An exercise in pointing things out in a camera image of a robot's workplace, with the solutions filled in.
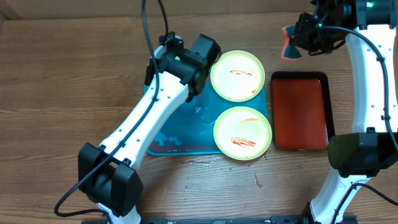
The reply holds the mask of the dark teal sponge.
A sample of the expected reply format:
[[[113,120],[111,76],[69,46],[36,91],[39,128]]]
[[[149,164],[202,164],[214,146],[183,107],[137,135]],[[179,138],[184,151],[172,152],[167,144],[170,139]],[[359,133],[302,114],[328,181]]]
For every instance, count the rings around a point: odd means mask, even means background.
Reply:
[[[296,46],[290,43],[290,40],[294,35],[294,30],[295,26],[286,26],[282,28],[284,46],[280,54],[280,59],[286,62],[296,61],[302,56]]]

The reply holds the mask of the light blue plate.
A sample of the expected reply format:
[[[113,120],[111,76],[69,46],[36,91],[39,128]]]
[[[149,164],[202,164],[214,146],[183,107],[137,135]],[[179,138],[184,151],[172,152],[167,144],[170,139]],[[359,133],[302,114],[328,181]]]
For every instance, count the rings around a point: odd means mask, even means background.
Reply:
[[[160,59],[167,52],[183,49],[183,45],[183,39],[179,35],[161,35],[159,37],[159,46],[154,52],[155,58]]]

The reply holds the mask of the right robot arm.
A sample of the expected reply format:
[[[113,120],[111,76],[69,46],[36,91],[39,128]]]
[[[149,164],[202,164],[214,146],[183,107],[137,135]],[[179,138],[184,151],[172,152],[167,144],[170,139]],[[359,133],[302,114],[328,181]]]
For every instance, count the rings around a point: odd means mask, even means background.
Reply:
[[[344,212],[356,193],[397,162],[397,98],[393,48],[397,6],[393,0],[315,0],[284,28],[283,58],[297,59],[345,46],[353,70],[354,117],[349,134],[328,143],[330,171],[308,204],[304,223],[356,223]]]

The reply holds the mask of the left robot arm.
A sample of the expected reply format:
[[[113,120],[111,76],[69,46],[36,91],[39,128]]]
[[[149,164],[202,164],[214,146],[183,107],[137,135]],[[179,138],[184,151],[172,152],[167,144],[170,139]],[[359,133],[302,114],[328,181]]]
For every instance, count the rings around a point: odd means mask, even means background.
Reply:
[[[128,117],[99,146],[86,143],[78,154],[79,190],[105,215],[103,223],[140,223],[136,204],[143,192],[137,170],[146,150],[170,115],[204,89],[211,66],[221,54],[204,34],[186,49],[169,32],[146,69],[146,92]]]

